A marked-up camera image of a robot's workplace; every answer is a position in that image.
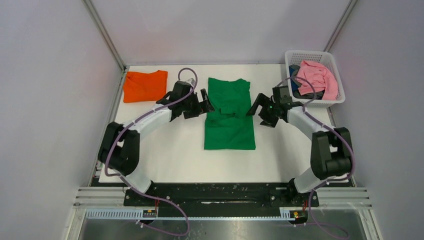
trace white laundry basket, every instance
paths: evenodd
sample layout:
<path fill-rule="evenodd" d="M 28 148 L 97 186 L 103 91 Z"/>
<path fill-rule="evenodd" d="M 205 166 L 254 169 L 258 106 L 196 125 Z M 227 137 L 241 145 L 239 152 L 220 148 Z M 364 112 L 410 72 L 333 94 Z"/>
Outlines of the white laundry basket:
<path fill-rule="evenodd" d="M 304 50 L 289 50 L 285 52 L 285 69 L 287 71 L 287 77 L 290 77 L 289 66 L 296 64 L 301 65 L 303 60 L 314 61 L 324 65 L 332 72 L 337 83 L 338 92 L 335 100 L 314 100 L 308 106 L 328 108 L 333 104 L 341 104 L 345 101 L 345 91 L 343 90 L 342 81 L 340 80 L 339 71 L 337 70 L 336 62 L 334 61 L 333 55 L 325 51 L 304 51 Z M 293 98 L 293 102 L 306 103 L 309 99 L 296 98 L 293 96 L 292 84 L 288 80 L 288 89 L 290 90 L 290 96 Z"/>

